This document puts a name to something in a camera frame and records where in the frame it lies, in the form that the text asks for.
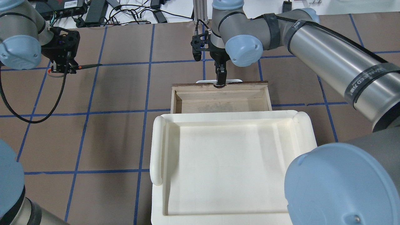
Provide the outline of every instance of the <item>label sticker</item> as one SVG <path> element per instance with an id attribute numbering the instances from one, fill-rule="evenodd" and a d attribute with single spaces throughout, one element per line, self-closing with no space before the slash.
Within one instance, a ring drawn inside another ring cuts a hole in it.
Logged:
<path id="1" fill-rule="evenodd" d="M 64 8 L 73 8 L 78 6 L 78 1 L 70 1 L 64 4 Z"/>

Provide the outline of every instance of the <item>screw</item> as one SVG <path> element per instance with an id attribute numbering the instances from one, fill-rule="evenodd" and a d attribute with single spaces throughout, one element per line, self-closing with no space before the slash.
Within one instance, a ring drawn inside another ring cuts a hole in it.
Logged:
<path id="1" fill-rule="evenodd" d="M 360 222 L 361 222 L 361 219 L 360 219 L 359 216 L 355 215 L 354 218 L 355 218 L 355 220 L 356 220 L 357 223 L 360 223 Z"/>

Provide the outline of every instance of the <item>wooden drawer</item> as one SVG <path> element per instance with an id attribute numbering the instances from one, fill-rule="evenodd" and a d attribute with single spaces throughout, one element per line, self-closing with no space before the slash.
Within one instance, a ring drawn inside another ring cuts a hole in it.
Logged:
<path id="1" fill-rule="evenodd" d="M 213 84 L 174 84 L 171 113 L 271 111 L 268 81 Z"/>

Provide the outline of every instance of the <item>light blue cap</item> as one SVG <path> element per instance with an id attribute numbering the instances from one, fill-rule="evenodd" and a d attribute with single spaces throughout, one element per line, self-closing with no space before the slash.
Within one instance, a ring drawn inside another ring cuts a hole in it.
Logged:
<path id="1" fill-rule="evenodd" d="M 311 19 L 316 22 L 316 23 L 320 23 L 320 17 L 319 15 L 317 15 L 317 12 L 313 9 L 313 8 L 298 8 L 295 10 L 303 10 L 306 13 L 308 13 L 311 17 Z"/>
<path id="2" fill-rule="evenodd" d="M 10 10 L 22 4 L 25 0 L 0 0 L 0 12 Z"/>
<path id="3" fill-rule="evenodd" d="M 42 47 L 28 35 L 15 35 L 0 44 L 0 61 L 13 69 L 32 69 L 39 65 Z"/>
<path id="4" fill-rule="evenodd" d="M 261 58 L 263 48 L 258 38 L 241 34 L 231 37 L 225 44 L 225 50 L 233 64 L 245 67 Z"/>
<path id="5" fill-rule="evenodd" d="M 234 10 L 244 6 L 244 0 L 213 0 L 212 7 L 218 10 Z"/>
<path id="6" fill-rule="evenodd" d="M 16 154 L 0 139 L 0 217 L 17 202 L 24 189 L 24 170 Z"/>
<path id="7" fill-rule="evenodd" d="M 385 169 L 349 144 L 322 145 L 297 157 L 285 176 L 293 225 L 399 225 L 400 198 Z"/>

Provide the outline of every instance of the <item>white tray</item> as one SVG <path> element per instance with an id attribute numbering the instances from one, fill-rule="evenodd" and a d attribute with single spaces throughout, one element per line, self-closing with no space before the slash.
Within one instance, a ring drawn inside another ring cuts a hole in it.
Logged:
<path id="1" fill-rule="evenodd" d="M 294 110 L 159 116 L 152 224 L 292 224 L 286 169 L 315 147 L 310 118 Z"/>

